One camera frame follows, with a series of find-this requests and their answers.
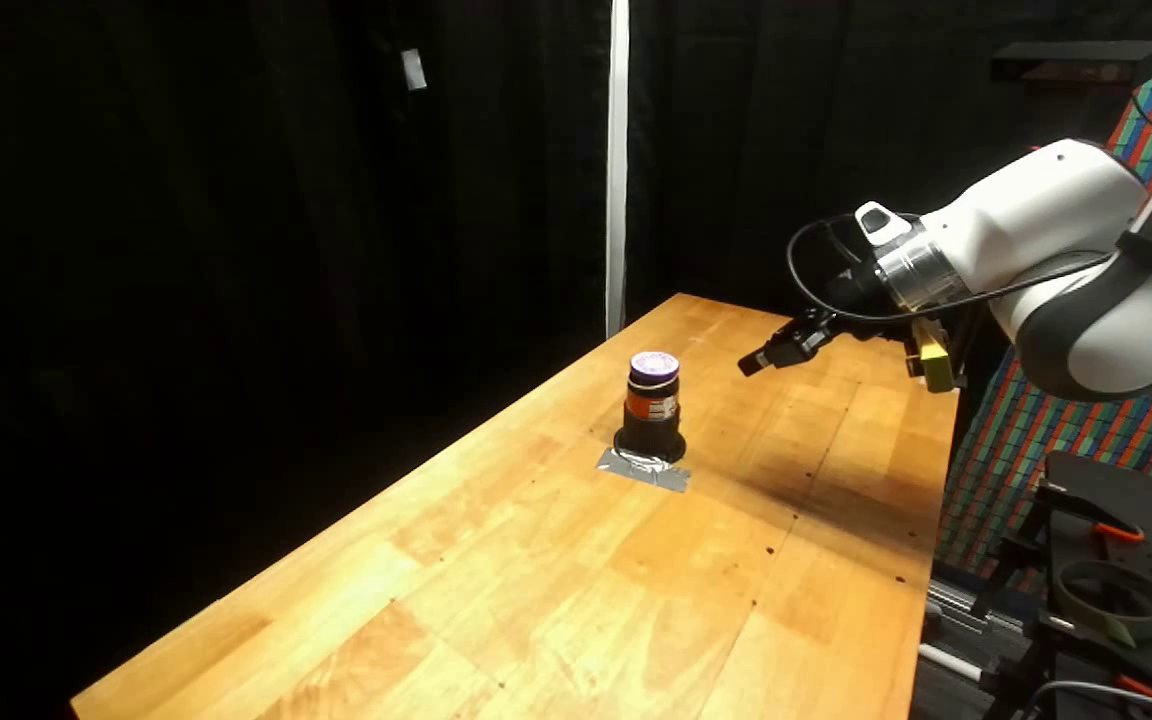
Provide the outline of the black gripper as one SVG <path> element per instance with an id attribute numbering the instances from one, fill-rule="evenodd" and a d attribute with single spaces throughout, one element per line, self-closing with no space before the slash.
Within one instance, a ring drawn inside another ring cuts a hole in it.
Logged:
<path id="1" fill-rule="evenodd" d="M 754 350 L 739 357 L 736 367 L 745 375 L 754 375 L 773 367 L 773 360 L 812 360 L 826 340 L 842 333 L 842 321 L 832 312 L 801 312 L 792 317 L 773 340 L 765 340 Z"/>

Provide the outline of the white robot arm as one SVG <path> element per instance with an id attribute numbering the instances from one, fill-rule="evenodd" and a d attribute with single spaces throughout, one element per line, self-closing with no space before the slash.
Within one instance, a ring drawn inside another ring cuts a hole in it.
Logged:
<path id="1" fill-rule="evenodd" d="M 918 216 L 869 200 L 842 231 L 842 266 L 816 285 L 801 271 L 803 231 L 784 244 L 806 308 L 739 360 L 745 375 L 803 363 L 850 324 L 986 304 L 1041 390 L 1152 386 L 1152 178 L 1109 148 L 1053 141 Z"/>

